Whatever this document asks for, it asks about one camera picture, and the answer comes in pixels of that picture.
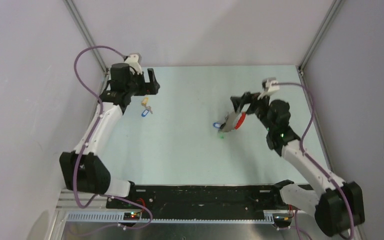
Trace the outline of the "yellow key tag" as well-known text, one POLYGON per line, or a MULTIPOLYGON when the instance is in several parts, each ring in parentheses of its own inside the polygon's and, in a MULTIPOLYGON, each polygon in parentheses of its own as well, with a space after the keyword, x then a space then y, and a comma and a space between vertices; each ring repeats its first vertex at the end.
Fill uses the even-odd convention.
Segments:
POLYGON ((148 101, 149 101, 149 98, 148 98, 148 97, 145 97, 145 98, 141 101, 141 105, 142 105, 143 107, 147 107, 148 101))

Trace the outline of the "steel key holder red handle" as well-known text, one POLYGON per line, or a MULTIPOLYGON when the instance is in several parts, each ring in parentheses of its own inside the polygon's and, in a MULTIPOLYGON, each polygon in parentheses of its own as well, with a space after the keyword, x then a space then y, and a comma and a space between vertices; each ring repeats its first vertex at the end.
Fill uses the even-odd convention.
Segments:
POLYGON ((247 114, 244 111, 228 113, 220 124, 218 131, 220 133, 229 133, 237 130, 245 121, 246 116, 247 114))

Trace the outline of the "blue key tag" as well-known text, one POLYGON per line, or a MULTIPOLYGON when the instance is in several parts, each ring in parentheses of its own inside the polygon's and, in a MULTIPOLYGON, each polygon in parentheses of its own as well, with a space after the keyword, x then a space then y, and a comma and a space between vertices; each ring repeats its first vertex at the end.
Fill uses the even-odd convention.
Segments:
POLYGON ((220 129, 221 128, 221 123, 218 123, 218 122, 214 122, 213 123, 213 127, 216 128, 216 129, 220 129))
POLYGON ((150 111, 149 111, 148 109, 145 109, 145 110, 141 113, 141 116, 142 116, 142 117, 146 117, 149 113, 150 113, 150 111))

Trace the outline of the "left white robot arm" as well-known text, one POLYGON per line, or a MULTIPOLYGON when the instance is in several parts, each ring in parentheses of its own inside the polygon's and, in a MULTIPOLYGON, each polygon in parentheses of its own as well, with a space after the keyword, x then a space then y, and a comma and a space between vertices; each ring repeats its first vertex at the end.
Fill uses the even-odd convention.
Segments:
POLYGON ((96 195, 118 196, 125 208, 133 208, 138 194, 130 190, 132 181, 114 176, 103 153, 108 140, 124 115, 133 96, 156 95, 160 89, 153 68, 147 69, 149 81, 127 63, 110 68, 110 80, 99 95, 95 115, 86 133, 71 152, 63 152, 59 163, 66 188, 96 195))

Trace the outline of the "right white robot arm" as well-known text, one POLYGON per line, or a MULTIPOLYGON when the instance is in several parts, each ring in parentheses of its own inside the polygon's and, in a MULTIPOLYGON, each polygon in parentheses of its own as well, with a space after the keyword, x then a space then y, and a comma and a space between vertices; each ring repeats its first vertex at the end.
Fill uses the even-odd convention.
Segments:
POLYGON ((267 130, 266 142, 270 150, 289 162, 308 182, 312 190, 283 181, 270 195, 277 209, 292 205, 314 217, 320 230, 329 237, 349 231, 353 237, 355 227, 366 221, 363 191, 354 181, 346 182, 322 167, 303 146, 303 138, 290 126, 290 105, 268 95, 245 92, 231 96, 233 118, 242 113, 256 115, 267 130))

